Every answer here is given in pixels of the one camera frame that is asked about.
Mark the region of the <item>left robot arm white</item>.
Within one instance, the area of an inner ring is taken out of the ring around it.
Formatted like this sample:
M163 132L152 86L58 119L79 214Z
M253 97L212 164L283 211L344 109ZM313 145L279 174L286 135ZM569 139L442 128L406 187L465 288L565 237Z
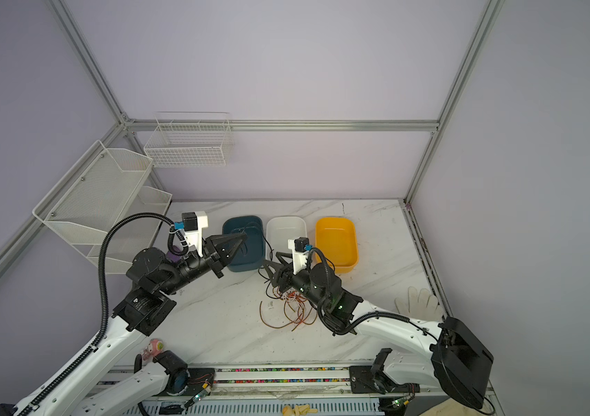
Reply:
M127 272L131 291L115 308L109 306L106 255L111 239L139 219L157 219L170 228L167 253L149 247L137 253ZM205 213L185 213L175 222L160 213L136 213L120 220L101 244L97 275L102 318L97 334L40 388L16 404L0 404L0 415L120 415L147 398L166 393L199 393L201 384L190 383L188 365L166 350L128 379L94 395L92 389L130 350L147 341L175 308L172 296L212 272L223 276L245 244L245 232L203 237Z

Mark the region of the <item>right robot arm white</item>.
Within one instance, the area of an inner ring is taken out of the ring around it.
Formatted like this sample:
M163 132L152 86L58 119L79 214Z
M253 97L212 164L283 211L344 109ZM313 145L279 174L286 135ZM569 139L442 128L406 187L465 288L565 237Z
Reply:
M379 391L418 376L419 384L433 383L460 405L484 411L494 358L464 322L455 317L423 321L383 310L347 291L327 261L314 263L321 254L317 248L280 252L276 260L264 260L263 267L272 286L302 296L333 336L368 336L388 343L372 369Z

